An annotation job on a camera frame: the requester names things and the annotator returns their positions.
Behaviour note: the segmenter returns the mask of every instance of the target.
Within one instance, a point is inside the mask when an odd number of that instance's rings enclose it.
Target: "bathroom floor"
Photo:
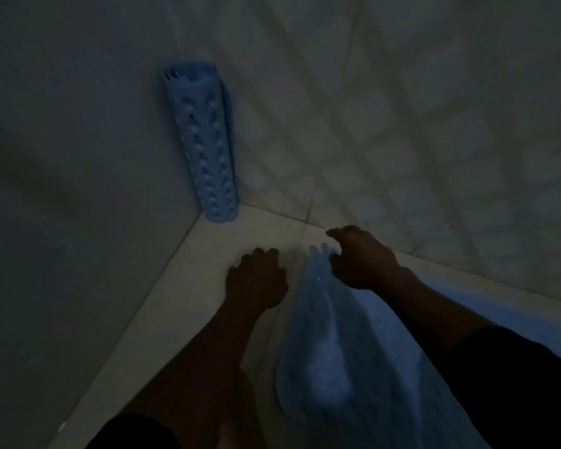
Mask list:
[[[270,449],[322,447],[283,415],[273,388],[285,327],[309,248],[322,243],[335,246],[322,228],[251,206],[241,205],[238,218],[225,225],[200,216],[50,448],[84,448],[214,315],[224,298],[227,269],[255,247],[279,249],[290,285],[282,304],[258,321],[242,362],[254,385],[264,434]],[[561,322],[561,305],[542,296],[404,254],[397,257],[419,275]]]

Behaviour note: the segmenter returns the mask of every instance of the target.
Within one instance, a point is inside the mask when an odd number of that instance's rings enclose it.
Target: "forearm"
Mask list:
[[[441,373],[457,346],[480,329],[494,325],[426,286],[408,270],[391,287],[383,285],[374,291],[395,312]]]
[[[123,412],[156,419],[183,447],[215,443],[256,320],[225,301]]]

